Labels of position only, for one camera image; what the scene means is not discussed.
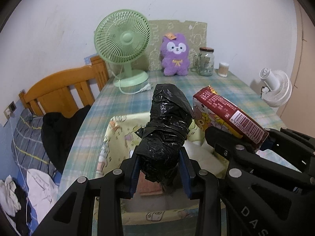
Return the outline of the white towel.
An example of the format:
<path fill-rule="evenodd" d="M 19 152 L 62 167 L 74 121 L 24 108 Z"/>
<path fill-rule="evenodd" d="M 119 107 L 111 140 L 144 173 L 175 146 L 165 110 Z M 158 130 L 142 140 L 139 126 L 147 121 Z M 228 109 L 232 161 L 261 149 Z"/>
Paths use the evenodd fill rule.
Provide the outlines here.
<path fill-rule="evenodd" d="M 207 170 L 214 174 L 217 178 L 223 178 L 225 167 L 224 165 L 212 154 L 211 151 L 202 147 L 199 142 L 194 143 L 186 140 L 184 148 L 190 159 L 196 160 L 201 169 Z"/>

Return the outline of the red snack box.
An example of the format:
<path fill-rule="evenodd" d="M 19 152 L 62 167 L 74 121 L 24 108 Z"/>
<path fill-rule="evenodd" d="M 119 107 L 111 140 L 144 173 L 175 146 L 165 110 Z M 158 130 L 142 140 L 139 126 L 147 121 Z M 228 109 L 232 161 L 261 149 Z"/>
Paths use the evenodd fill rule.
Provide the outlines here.
<path fill-rule="evenodd" d="M 268 137 L 261 125 L 211 86 L 193 95 L 193 116 L 202 131 L 210 126 L 216 127 L 238 138 L 244 137 L 255 149 L 260 148 Z"/>

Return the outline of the pink tissue pack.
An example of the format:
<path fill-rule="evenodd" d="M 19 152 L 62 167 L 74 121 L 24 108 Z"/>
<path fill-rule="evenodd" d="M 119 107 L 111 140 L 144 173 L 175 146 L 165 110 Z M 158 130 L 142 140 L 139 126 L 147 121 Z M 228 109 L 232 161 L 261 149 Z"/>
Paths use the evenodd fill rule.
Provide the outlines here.
<path fill-rule="evenodd" d="M 161 195 L 163 193 L 163 189 L 160 183 L 148 181 L 145 178 L 145 174 L 140 172 L 137 192 L 141 196 Z"/>

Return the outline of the black plastic bag roll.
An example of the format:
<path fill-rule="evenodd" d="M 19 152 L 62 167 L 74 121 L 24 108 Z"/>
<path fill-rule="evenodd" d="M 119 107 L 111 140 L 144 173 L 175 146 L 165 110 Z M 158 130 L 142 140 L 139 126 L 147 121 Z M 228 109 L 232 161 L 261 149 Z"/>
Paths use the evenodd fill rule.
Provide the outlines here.
<path fill-rule="evenodd" d="M 147 180 L 160 183 L 171 175 L 192 120 L 192 107 L 184 93 L 174 84 L 157 84 L 149 122 L 136 131 L 141 141 L 134 149 Z"/>

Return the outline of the beige door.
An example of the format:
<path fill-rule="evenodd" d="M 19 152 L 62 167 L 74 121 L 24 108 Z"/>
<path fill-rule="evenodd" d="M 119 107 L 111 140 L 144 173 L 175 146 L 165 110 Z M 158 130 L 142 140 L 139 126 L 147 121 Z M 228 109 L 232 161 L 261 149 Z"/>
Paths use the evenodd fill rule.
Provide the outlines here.
<path fill-rule="evenodd" d="M 294 131 L 314 136 L 314 25 L 303 7 L 293 0 L 297 19 L 297 44 L 291 74 L 292 94 L 277 115 Z"/>

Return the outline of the white clothes on bed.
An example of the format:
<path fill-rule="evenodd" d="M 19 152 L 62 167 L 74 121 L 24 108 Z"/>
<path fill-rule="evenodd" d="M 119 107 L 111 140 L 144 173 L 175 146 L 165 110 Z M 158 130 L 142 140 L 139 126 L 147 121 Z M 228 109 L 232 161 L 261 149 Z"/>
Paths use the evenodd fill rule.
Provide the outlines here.
<path fill-rule="evenodd" d="M 37 169 L 27 169 L 26 175 L 27 202 L 35 211 L 37 222 L 40 223 L 57 201 L 59 186 L 51 176 Z M 1 207 L 6 215 L 15 217 L 22 209 L 22 201 L 15 190 L 17 185 L 11 176 L 1 180 Z"/>

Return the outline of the yellow cartoon fabric storage box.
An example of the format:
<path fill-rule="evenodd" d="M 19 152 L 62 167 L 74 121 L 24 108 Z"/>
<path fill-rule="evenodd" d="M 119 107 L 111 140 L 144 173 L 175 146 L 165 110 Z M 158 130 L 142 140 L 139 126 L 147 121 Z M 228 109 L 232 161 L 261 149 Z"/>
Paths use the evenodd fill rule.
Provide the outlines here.
<path fill-rule="evenodd" d="M 98 158 L 96 177 L 103 177 L 132 156 L 135 147 L 140 143 L 140 137 L 135 132 L 148 121 L 148 112 L 124 114 L 110 119 Z M 195 123 L 190 125 L 189 130 L 187 140 L 199 142 L 218 159 L 214 149 L 205 142 L 204 132 Z M 226 171 L 225 164 L 218 160 Z M 188 200 L 182 189 L 171 195 L 163 191 L 161 195 L 141 196 L 136 192 L 131 200 L 121 201 L 121 210 L 123 225 L 150 225 L 196 217 L 198 202 Z"/>

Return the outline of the white standing fan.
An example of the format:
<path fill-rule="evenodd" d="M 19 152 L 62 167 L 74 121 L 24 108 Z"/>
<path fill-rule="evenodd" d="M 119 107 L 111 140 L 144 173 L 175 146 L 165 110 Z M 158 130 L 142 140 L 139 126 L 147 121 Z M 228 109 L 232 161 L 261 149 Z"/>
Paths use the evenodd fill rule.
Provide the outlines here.
<path fill-rule="evenodd" d="M 264 84 L 260 97 L 265 103 L 272 108 L 279 108 L 288 102 L 292 94 L 292 84 L 284 71 L 263 68 L 259 76 Z"/>

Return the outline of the plaid bedding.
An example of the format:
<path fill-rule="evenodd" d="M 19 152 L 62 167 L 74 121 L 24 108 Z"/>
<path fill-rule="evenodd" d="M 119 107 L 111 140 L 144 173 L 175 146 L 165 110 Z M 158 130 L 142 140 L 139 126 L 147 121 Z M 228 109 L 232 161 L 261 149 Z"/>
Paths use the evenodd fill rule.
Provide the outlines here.
<path fill-rule="evenodd" d="M 42 124 L 42 117 L 33 115 L 29 109 L 24 109 L 13 132 L 11 143 L 14 161 L 20 168 L 17 184 L 19 184 L 23 193 L 19 195 L 19 199 L 22 201 L 22 206 L 27 207 L 27 219 L 22 220 L 26 222 L 24 235 L 32 235 L 39 224 L 35 211 L 31 204 L 27 202 L 27 169 L 37 169 L 48 174 L 58 186 L 61 180 L 61 174 L 52 164 L 44 149 L 41 138 Z"/>

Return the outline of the cotton swab container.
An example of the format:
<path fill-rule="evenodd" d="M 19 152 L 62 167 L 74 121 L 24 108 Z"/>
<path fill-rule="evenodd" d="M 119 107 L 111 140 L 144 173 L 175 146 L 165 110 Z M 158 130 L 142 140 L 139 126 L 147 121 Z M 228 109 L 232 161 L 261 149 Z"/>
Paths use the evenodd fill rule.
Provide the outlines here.
<path fill-rule="evenodd" d="M 227 77 L 229 72 L 229 64 L 226 62 L 220 62 L 218 67 L 218 75 L 221 77 Z"/>

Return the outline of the black garment on chair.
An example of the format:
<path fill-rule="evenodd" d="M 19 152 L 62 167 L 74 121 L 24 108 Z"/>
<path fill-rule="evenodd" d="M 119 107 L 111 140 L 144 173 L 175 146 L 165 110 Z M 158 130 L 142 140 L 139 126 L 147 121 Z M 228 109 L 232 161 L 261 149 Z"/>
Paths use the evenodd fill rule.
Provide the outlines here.
<path fill-rule="evenodd" d="M 60 112 L 49 112 L 43 116 L 42 143 L 50 161 L 59 173 L 64 171 L 77 133 L 90 109 L 91 106 L 87 105 L 70 118 L 66 118 Z"/>

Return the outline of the glass mug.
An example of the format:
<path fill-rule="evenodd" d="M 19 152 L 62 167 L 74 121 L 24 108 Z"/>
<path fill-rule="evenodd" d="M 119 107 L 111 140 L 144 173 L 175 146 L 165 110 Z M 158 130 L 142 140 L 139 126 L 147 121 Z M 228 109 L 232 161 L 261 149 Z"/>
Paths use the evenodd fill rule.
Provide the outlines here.
<path fill-rule="evenodd" d="M 193 56 L 193 65 L 192 65 L 191 71 L 197 73 L 199 70 L 199 64 L 200 64 L 199 54 L 196 53 Z"/>

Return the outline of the glass jar with lid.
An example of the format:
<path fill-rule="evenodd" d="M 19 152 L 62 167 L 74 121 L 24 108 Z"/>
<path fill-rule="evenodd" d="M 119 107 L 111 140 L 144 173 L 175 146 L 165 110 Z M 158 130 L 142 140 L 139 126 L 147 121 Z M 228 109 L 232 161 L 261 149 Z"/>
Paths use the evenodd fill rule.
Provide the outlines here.
<path fill-rule="evenodd" d="M 197 55 L 197 72 L 201 76 L 211 76 L 214 71 L 214 49 L 200 47 Z"/>

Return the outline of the purple plush bear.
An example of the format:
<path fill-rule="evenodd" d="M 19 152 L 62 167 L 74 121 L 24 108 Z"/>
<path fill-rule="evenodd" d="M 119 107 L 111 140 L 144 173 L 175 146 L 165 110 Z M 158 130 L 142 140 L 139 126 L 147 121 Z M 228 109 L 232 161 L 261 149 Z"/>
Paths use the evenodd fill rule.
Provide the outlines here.
<path fill-rule="evenodd" d="M 189 47 L 181 33 L 167 33 L 160 47 L 161 67 L 165 76 L 186 76 L 190 67 Z"/>

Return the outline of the plaid tablecloth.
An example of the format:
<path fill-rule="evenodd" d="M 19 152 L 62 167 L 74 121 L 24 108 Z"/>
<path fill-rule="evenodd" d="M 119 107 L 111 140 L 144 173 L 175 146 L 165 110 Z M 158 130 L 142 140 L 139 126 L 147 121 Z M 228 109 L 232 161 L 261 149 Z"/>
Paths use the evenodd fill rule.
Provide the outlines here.
<path fill-rule="evenodd" d="M 219 95 L 236 104 L 264 128 L 281 129 L 284 127 L 280 117 L 237 76 L 228 73 L 227 77 L 213 74 L 210 77 L 190 72 L 187 76 L 166 77 L 161 71 L 150 71 L 148 82 L 156 84 L 171 83 L 176 85 L 192 101 L 193 95 L 210 85 Z M 110 131 L 111 120 L 127 114 L 148 113 L 152 105 L 153 91 L 135 93 L 139 86 L 129 88 L 132 95 L 125 95 L 115 87 L 111 80 L 99 93 L 89 113 L 77 133 L 62 173 L 58 195 L 62 196 L 80 176 L 89 179 L 97 177 L 97 164 L 106 132 Z M 197 208 L 186 208 L 188 216 L 181 218 L 175 210 L 165 211 L 171 221 L 165 219 L 148 224 L 123 224 L 125 235 L 194 235 Z"/>

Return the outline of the wooden chair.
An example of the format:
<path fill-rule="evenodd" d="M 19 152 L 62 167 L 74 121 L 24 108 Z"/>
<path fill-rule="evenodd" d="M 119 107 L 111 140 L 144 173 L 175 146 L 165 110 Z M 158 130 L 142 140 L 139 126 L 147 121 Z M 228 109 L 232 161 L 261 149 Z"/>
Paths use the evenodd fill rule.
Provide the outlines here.
<path fill-rule="evenodd" d="M 84 106 L 93 105 L 95 97 L 90 81 L 95 80 L 101 91 L 109 80 L 109 74 L 106 62 L 100 56 L 93 56 L 90 62 L 89 65 L 51 74 L 33 85 L 28 92 L 21 91 L 21 103 L 36 116 L 59 112 L 70 118 L 79 110 L 70 91 L 73 86 Z"/>

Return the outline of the green desk fan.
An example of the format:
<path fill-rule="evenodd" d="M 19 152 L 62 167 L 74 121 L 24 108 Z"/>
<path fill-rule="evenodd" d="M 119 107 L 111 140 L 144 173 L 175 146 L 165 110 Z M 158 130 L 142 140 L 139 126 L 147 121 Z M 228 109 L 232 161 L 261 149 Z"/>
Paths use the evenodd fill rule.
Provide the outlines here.
<path fill-rule="evenodd" d="M 132 69 L 131 63 L 144 54 L 150 35 L 146 17 L 134 10 L 114 11 L 99 23 L 94 32 L 98 55 L 110 64 L 122 66 L 122 72 L 115 78 L 115 86 L 131 87 L 147 81 L 147 72 Z"/>

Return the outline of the wall socket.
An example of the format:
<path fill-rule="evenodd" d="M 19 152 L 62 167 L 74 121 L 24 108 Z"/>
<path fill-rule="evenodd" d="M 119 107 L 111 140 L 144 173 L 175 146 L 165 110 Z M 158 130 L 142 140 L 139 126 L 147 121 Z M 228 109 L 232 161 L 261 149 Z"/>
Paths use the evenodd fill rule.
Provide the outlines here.
<path fill-rule="evenodd" d="M 8 107 L 5 109 L 4 111 L 4 115 L 6 117 L 7 120 L 9 120 L 9 118 L 12 116 L 12 114 L 16 111 L 16 104 L 14 103 L 14 101 L 12 101 Z"/>

